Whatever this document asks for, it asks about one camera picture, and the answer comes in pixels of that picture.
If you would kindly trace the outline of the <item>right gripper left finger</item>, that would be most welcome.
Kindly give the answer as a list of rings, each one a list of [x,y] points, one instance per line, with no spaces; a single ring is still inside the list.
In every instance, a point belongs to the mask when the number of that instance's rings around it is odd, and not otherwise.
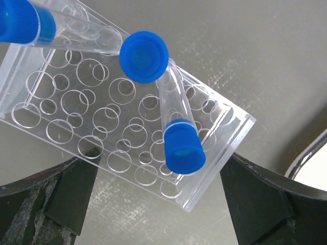
[[[74,244],[101,157],[98,148],[1,186],[1,244]]]

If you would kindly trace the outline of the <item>blue capped test tube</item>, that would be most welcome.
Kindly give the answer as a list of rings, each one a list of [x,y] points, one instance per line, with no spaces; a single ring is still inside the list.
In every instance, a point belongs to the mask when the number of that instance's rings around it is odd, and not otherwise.
[[[119,63],[124,74],[138,83],[151,83],[165,72],[169,62],[163,39],[149,31],[138,31],[123,42]]]
[[[182,75],[172,59],[169,59],[165,73],[156,84],[167,168],[176,174],[192,174],[204,166],[206,156]]]
[[[122,35],[30,1],[1,1],[1,42],[118,55]]]

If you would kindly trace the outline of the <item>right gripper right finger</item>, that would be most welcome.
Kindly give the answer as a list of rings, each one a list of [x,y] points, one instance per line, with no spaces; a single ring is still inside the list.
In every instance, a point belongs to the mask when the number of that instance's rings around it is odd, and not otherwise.
[[[238,154],[220,176],[238,244],[326,244],[326,191]]]

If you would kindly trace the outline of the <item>clear test tube rack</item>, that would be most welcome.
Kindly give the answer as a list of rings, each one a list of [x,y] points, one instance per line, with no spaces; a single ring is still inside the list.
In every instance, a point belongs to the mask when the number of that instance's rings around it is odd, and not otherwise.
[[[123,42],[129,36],[79,1],[30,2],[112,27]],[[1,121],[89,163],[85,153],[98,148],[100,169],[190,211],[255,119],[177,66],[206,161],[176,174],[166,165],[157,80],[127,77],[119,54],[10,43],[1,64]]]

